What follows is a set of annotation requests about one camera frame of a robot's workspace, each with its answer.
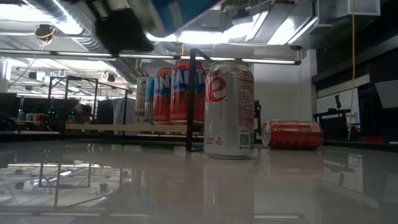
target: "ventilation duct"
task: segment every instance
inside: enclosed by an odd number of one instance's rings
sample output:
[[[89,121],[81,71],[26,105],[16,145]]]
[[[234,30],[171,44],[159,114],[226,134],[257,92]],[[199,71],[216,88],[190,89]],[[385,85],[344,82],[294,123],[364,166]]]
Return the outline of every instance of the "ventilation duct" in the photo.
[[[67,11],[65,8],[73,9],[78,5],[68,5],[64,7],[62,2],[57,0],[23,0],[27,5],[35,10],[40,11],[50,18],[52,23],[66,34],[76,34],[81,36],[90,37],[74,37],[73,40],[80,44],[82,47],[90,52],[105,52],[106,49],[102,43],[93,36],[91,27],[91,21],[87,17],[83,16],[83,13],[76,10]],[[116,61],[105,62],[114,66],[121,72],[123,78],[128,82],[136,82],[139,74],[135,69],[130,66],[123,59],[117,58]]]

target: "wooden shelf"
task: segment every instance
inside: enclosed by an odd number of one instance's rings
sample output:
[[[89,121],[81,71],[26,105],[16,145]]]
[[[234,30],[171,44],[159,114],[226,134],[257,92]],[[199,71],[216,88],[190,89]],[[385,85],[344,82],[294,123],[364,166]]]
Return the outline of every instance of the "wooden shelf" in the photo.
[[[66,124],[66,129],[101,131],[159,131],[171,133],[187,132],[186,125],[140,125],[140,124]]]

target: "white wall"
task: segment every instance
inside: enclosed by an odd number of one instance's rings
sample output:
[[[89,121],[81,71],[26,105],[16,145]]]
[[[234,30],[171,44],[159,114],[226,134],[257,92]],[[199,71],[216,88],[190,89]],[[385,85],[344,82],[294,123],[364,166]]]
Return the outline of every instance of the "white wall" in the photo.
[[[315,112],[315,51],[309,50],[301,66],[254,64],[254,98],[262,106],[261,121],[312,120]]]

